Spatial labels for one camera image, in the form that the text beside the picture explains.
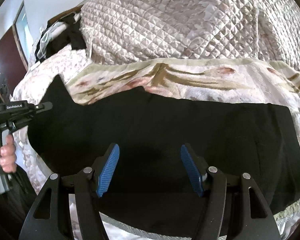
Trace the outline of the left hand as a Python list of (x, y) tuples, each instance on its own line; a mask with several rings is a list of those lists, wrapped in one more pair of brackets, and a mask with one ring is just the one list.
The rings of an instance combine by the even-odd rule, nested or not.
[(8, 134), (6, 145), (0, 147), (0, 165), (5, 173), (15, 173), (17, 170), (15, 150), (14, 137)]

